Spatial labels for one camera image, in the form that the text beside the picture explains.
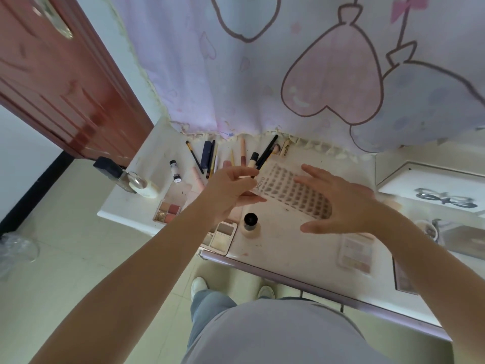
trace gray t-shirt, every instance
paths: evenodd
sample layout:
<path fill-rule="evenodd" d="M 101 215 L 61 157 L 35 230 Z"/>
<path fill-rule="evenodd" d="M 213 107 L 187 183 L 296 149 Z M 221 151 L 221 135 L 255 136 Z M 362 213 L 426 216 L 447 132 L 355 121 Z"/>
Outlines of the gray t-shirt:
<path fill-rule="evenodd" d="M 260 299 L 215 316 L 182 364 L 389 364 L 340 312 L 303 300 Z"/>

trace black bottle cap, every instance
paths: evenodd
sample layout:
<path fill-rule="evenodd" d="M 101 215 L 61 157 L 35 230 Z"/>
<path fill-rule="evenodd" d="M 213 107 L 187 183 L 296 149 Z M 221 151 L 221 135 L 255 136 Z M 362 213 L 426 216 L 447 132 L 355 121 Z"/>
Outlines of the black bottle cap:
<path fill-rule="evenodd" d="M 258 216 L 254 213 L 248 213 L 244 216 L 244 223 L 248 226 L 255 226 L 258 223 Z"/>
<path fill-rule="evenodd" d="M 98 157 L 93 166 L 109 178 L 118 179 L 123 175 L 123 169 L 110 158 Z"/>

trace white sneaker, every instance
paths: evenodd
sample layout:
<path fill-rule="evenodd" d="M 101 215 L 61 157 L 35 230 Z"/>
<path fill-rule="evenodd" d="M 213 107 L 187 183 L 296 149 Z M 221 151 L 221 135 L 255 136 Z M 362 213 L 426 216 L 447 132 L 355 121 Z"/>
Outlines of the white sneaker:
<path fill-rule="evenodd" d="M 275 299 L 276 298 L 275 297 L 275 292 L 269 286 L 263 286 L 262 288 L 259 289 L 258 299 L 260 297 L 267 297 L 267 298 L 270 298 L 270 299 Z"/>
<path fill-rule="evenodd" d="M 196 293 L 207 289 L 208 287 L 207 287 L 206 281 L 202 277 L 194 278 L 194 280 L 192 281 L 192 286 L 190 288 L 191 300 L 193 301 L 193 297 L 196 295 Z"/>

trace hand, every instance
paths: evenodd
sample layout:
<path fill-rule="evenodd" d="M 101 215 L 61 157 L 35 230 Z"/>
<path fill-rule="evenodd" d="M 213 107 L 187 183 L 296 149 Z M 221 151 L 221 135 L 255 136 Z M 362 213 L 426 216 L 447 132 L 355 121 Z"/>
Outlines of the hand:
<path fill-rule="evenodd" d="M 302 232 L 353 233 L 373 232 L 375 220 L 385 205 L 373 198 L 373 193 L 361 185 L 349 183 L 341 177 L 310 165 L 302 165 L 309 176 L 296 176 L 296 183 L 305 184 L 322 193 L 332 205 L 332 215 L 327 220 L 315 220 L 303 224 Z"/>
<path fill-rule="evenodd" d="M 266 199 L 249 192 L 258 184 L 251 176 L 258 173 L 255 168 L 242 166 L 217 170 L 199 196 L 214 214 L 216 223 L 227 218 L 234 207 L 266 202 Z"/>

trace woman's right hand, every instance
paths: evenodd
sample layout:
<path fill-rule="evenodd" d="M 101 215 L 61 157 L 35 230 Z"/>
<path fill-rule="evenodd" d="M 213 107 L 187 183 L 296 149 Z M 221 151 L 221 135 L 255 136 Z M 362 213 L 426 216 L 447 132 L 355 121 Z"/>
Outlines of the woman's right hand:
<path fill-rule="evenodd" d="M 391 208 L 375 200 L 372 194 L 363 192 L 341 177 L 310 165 L 302 165 L 302 170 L 310 176 L 296 176 L 294 181 L 323 194 L 332 205 L 329 219 L 307 222 L 300 227 L 302 232 L 373 233 L 378 222 L 382 221 L 381 216 L 386 212 L 393 212 Z"/>

